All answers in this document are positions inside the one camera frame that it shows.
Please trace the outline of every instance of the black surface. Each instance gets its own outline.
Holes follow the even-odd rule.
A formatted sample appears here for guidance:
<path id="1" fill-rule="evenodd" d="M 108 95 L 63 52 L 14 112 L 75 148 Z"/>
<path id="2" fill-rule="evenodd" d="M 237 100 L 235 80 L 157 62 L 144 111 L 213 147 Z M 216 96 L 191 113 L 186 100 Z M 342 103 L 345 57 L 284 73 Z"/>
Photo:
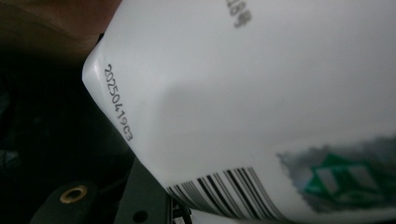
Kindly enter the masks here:
<path id="1" fill-rule="evenodd" d="M 64 192 L 73 187 L 84 186 L 87 194 L 75 203 L 62 203 L 60 198 Z M 98 196 L 98 188 L 90 182 L 75 182 L 60 187 L 51 193 L 38 209 L 30 224 L 84 224 L 91 223 L 94 216 L 93 206 Z"/>
<path id="2" fill-rule="evenodd" d="M 101 188 L 131 168 L 133 153 L 85 90 L 80 68 L 0 61 L 0 100 L 0 223 L 29 223 L 60 186 Z"/>
<path id="3" fill-rule="evenodd" d="M 171 203 L 163 187 L 135 160 L 114 224 L 172 223 Z"/>

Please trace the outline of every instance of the label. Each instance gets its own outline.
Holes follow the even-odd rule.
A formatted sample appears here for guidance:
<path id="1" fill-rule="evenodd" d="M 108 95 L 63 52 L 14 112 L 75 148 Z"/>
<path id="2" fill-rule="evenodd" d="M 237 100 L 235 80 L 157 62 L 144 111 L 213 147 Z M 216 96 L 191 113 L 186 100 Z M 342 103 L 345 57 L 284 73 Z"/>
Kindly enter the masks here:
<path id="1" fill-rule="evenodd" d="M 207 175 L 167 191 L 191 208 L 226 217 L 285 220 L 251 167 Z"/>
<path id="2" fill-rule="evenodd" d="M 319 213 L 396 205 L 396 136 L 278 156 L 295 188 Z"/>

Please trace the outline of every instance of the barcode stripe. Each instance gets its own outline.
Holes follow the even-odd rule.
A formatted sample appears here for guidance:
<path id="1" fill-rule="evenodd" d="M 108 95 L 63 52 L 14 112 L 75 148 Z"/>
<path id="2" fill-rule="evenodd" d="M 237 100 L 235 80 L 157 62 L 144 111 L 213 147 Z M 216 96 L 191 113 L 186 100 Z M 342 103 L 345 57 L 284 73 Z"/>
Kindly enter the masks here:
<path id="1" fill-rule="evenodd" d="M 198 189 L 195 187 L 195 185 L 192 183 L 192 181 L 187 182 L 187 186 L 189 186 L 191 193 L 195 195 L 195 198 L 197 201 L 200 203 L 200 205 L 205 209 L 209 210 L 211 212 L 216 212 L 215 209 L 213 209 L 204 199 L 204 197 L 201 195 L 201 193 L 198 191 Z"/>
<path id="2" fill-rule="evenodd" d="M 217 204 L 217 207 L 220 208 L 221 213 L 222 213 L 224 216 L 229 216 L 230 214 L 227 213 L 227 211 L 226 211 L 226 209 L 224 208 L 223 204 L 219 201 L 217 195 L 213 192 L 212 188 L 210 188 L 209 184 L 207 183 L 207 180 L 206 180 L 204 177 L 202 178 L 202 180 L 203 180 L 203 182 L 204 182 L 204 184 L 205 184 L 207 190 L 209 191 L 210 195 L 212 195 L 213 199 L 215 200 L 215 202 L 216 202 L 216 204 Z"/>
<path id="3" fill-rule="evenodd" d="M 235 176 L 238 178 L 239 182 L 241 183 L 243 189 L 245 190 L 247 199 L 252 204 L 252 207 L 255 208 L 255 211 L 257 212 L 257 216 L 262 217 L 261 209 L 260 209 L 257 201 L 255 200 L 255 197 L 252 194 L 252 192 L 247 184 L 246 179 L 242 176 L 240 169 L 234 169 L 233 171 L 235 173 Z"/>
<path id="4" fill-rule="evenodd" d="M 186 183 L 181 184 L 181 187 L 186 191 L 186 194 L 183 193 L 183 195 L 189 199 L 189 202 L 194 204 L 196 208 L 199 208 L 199 204 L 196 202 L 196 199 L 193 197 L 193 195 L 189 192 L 189 189 L 186 188 Z"/>
<path id="5" fill-rule="evenodd" d="M 204 192 L 206 193 L 207 197 L 209 198 L 209 200 L 213 203 L 213 205 L 216 206 L 216 208 L 224 215 L 224 211 L 222 211 L 222 209 L 219 207 L 218 203 L 215 201 L 215 199 L 212 197 L 212 195 L 209 192 L 209 189 L 205 186 L 205 180 L 203 178 L 199 178 L 198 179 L 198 183 L 201 185 L 201 188 L 204 190 Z"/>
<path id="6" fill-rule="evenodd" d="M 260 207 L 260 209 L 262 210 L 262 215 L 268 219 L 275 219 L 275 217 L 270 213 L 270 211 L 268 210 L 267 206 L 265 205 L 265 203 L 262 201 L 262 198 L 260 197 L 259 192 L 256 190 L 256 188 L 254 187 L 253 183 L 251 182 L 250 177 L 248 176 L 247 172 L 243 169 L 240 169 L 241 175 L 244 176 L 246 182 L 247 182 L 247 186 L 249 188 L 249 190 L 251 191 L 251 193 L 253 194 L 254 200 L 256 201 L 257 205 Z"/>
<path id="7" fill-rule="evenodd" d="M 227 173 L 230 175 L 231 180 L 235 183 L 235 186 L 238 188 L 238 191 L 241 193 L 244 201 L 247 203 L 248 208 L 250 209 L 251 213 L 255 218 L 260 218 L 259 215 L 257 214 L 256 210 L 254 209 L 253 205 L 250 203 L 248 200 L 247 195 L 245 192 L 241 189 L 239 186 L 238 182 L 236 181 L 235 177 L 233 176 L 233 173 L 231 171 L 227 171 Z"/>
<path id="8" fill-rule="evenodd" d="M 269 206 L 271 207 L 272 212 L 276 213 L 276 217 L 277 219 L 280 220 L 287 220 L 285 217 L 283 217 L 283 215 L 276 209 L 276 207 L 274 206 L 274 204 L 272 203 L 270 197 L 267 194 L 267 191 L 264 189 L 264 187 L 262 186 L 262 182 L 260 181 L 259 177 L 256 175 L 256 172 L 254 172 L 253 168 L 249 167 L 247 168 L 248 171 L 250 172 L 251 176 L 254 179 L 254 182 L 256 183 L 256 185 L 259 187 L 260 192 L 262 193 L 262 196 L 265 198 L 265 201 L 269 204 Z"/>
<path id="9" fill-rule="evenodd" d="M 235 200 L 233 199 L 233 197 L 231 196 L 230 191 L 227 190 L 227 188 L 225 187 L 224 183 L 221 180 L 221 177 L 219 176 L 219 174 L 214 174 L 214 177 L 216 178 L 216 180 L 218 181 L 221 189 L 223 190 L 223 192 L 225 193 L 225 195 L 227 196 L 228 200 L 230 201 L 231 205 L 233 206 L 233 210 L 235 211 L 235 213 L 237 213 L 236 217 L 241 217 L 241 218 L 246 218 L 245 215 L 241 212 L 241 210 L 239 209 L 238 205 L 236 205 Z"/>
<path id="10" fill-rule="evenodd" d="M 215 192 L 218 194 L 220 200 L 222 201 L 222 203 L 224 204 L 224 206 L 227 208 L 227 210 L 230 212 L 230 214 L 233 217 L 236 217 L 236 214 L 233 212 L 233 209 L 230 207 L 230 205 L 228 205 L 228 203 L 225 201 L 223 195 L 221 194 L 221 192 L 219 191 L 218 187 L 216 186 L 215 182 L 213 181 L 212 177 L 209 175 L 206 177 L 209 180 L 209 183 L 212 185 L 213 189 L 215 190 Z"/>
<path id="11" fill-rule="evenodd" d="M 239 200 L 242 202 L 242 204 L 244 205 L 246 211 L 249 213 L 249 215 L 251 217 L 253 217 L 253 213 L 249 210 L 247 203 L 244 201 L 241 193 L 239 192 L 238 188 L 236 187 L 235 183 L 233 182 L 233 180 L 231 179 L 230 175 L 228 172 L 231 171 L 225 171 L 224 174 L 228 179 L 228 182 L 231 184 L 231 186 L 233 187 L 233 190 L 236 192 L 236 194 L 238 195 Z"/>
<path id="12" fill-rule="evenodd" d="M 206 175 L 166 190 L 187 206 L 206 212 L 226 217 L 286 220 L 251 167 Z"/>

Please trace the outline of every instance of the bottle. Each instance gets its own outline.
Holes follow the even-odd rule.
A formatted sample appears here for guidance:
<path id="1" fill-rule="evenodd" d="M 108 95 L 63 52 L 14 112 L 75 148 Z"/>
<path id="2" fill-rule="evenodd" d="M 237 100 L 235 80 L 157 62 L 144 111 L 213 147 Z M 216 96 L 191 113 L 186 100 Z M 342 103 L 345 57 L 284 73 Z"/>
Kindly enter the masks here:
<path id="1" fill-rule="evenodd" d="M 396 218 L 395 1 L 123 1 L 83 81 L 187 206 Z"/>

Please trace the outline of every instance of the white plastic surface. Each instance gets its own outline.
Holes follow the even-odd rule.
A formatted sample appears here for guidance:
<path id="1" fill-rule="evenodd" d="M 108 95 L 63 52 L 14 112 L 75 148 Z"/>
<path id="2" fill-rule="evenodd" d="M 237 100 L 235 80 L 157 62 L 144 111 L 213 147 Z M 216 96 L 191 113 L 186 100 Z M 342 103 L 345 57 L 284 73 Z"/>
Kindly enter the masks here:
<path id="1" fill-rule="evenodd" d="M 226 0 L 123 1 L 84 66 L 94 101 L 164 188 L 252 167 L 289 220 L 396 218 L 316 212 L 278 157 L 396 134 L 396 1 L 244 2 L 235 28 Z"/>

